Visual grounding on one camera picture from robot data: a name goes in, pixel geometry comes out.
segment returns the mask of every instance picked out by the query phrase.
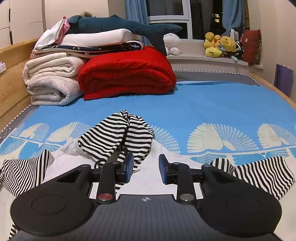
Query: bed sheet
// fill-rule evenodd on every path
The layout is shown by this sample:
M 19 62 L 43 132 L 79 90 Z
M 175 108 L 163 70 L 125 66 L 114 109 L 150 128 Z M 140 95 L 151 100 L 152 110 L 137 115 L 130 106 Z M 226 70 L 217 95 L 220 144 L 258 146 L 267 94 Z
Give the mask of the bed sheet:
M 114 112 L 142 116 L 169 151 L 236 165 L 296 156 L 296 112 L 265 87 L 226 82 L 178 84 L 166 95 L 128 95 L 40 106 L 0 146 L 0 159 L 39 156 L 79 137 Z

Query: shark plush toy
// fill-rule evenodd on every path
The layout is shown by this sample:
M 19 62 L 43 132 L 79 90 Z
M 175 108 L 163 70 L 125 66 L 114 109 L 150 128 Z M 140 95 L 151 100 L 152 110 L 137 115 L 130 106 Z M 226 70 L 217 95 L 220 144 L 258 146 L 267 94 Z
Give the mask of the shark plush toy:
M 168 33 L 176 33 L 182 30 L 182 27 L 168 23 L 158 23 L 153 25 L 143 25 L 138 22 L 128 21 L 117 15 L 108 18 L 88 17 L 75 15 L 68 18 L 70 29 L 66 34 L 94 34 L 111 31 L 119 28 L 125 28 L 132 33 L 145 36 L 150 43 L 164 56 L 167 55 L 163 36 Z

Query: window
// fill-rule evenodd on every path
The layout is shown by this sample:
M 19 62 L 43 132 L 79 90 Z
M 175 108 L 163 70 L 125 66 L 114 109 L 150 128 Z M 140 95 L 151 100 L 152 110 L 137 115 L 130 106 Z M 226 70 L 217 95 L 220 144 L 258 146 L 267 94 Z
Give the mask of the window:
M 204 39 L 207 32 L 223 34 L 222 0 L 146 0 L 149 24 L 173 23 L 183 28 L 181 39 Z

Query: white wardrobe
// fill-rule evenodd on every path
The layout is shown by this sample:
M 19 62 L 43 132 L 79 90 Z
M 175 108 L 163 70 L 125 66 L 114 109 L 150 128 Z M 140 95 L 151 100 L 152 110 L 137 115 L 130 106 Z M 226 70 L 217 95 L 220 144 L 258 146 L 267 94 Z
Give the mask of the white wardrobe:
M 40 37 L 43 32 L 42 0 L 4 0 L 0 4 L 0 48 Z

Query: folded red comforter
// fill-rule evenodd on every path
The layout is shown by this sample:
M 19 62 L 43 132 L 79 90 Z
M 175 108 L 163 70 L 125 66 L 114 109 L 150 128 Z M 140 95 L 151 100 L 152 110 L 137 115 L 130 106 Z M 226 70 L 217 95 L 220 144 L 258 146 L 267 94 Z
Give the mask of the folded red comforter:
M 172 90 L 176 76 L 167 58 L 151 46 L 92 58 L 80 71 L 84 100 L 125 93 L 162 94 Z

